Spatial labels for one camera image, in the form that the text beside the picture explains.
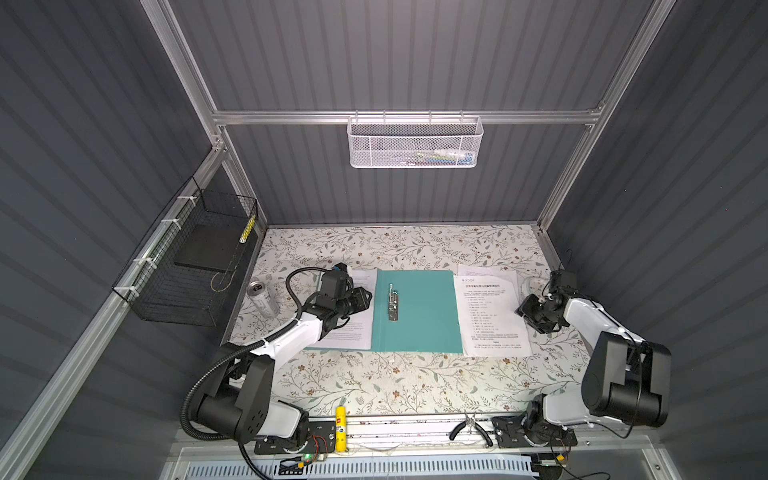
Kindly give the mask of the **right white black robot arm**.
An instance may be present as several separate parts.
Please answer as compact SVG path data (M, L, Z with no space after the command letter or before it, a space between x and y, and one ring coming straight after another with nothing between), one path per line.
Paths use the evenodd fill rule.
M614 424L659 428L670 409L672 354L631 332L594 298L579 291L577 277L555 270L540 296L528 295L516 313L539 334L573 328L590 359L578 388L538 394L522 428L530 441L548 444L576 426Z

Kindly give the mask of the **printed English text sheet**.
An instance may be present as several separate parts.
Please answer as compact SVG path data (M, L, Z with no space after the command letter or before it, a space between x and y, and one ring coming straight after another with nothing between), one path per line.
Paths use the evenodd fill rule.
M355 287L363 287L372 295L369 307L363 312L353 314L342 328L332 330L322 340L310 345L309 349L355 351L371 349L378 270L352 270L350 275Z

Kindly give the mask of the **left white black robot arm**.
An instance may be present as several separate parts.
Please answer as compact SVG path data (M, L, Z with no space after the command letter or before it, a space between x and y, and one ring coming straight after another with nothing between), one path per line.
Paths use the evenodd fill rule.
M299 352L371 308L373 294L354 284L348 267L302 267L285 279L296 305L294 316L277 330L244 346L225 344L222 356L202 374L184 398L180 426L202 441L283 442L291 450L308 436L309 414L272 398L275 373Z

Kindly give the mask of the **teal paper folder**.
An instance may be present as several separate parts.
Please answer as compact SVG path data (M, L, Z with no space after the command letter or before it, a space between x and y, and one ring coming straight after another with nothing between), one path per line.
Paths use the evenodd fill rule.
M377 270L369 352L463 352L452 271ZM388 320L390 284L399 294L397 322Z

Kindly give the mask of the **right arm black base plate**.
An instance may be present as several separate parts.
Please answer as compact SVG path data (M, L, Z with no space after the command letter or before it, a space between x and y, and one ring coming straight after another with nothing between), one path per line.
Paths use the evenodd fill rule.
M530 423L525 414L494 416L493 432L500 448L566 447L578 445L572 429L566 429L544 421Z

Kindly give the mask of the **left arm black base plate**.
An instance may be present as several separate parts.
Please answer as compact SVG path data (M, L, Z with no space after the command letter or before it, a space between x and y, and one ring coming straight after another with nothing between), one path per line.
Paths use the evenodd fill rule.
M335 452L334 420L309 420L300 423L290 438L258 437L252 451L256 455L330 454Z

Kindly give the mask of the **printed sheet with Chinese heading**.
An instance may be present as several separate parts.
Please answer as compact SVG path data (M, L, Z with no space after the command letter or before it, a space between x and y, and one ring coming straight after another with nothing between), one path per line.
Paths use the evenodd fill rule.
M525 358L532 354L513 283L495 276L455 276L463 353L469 357Z

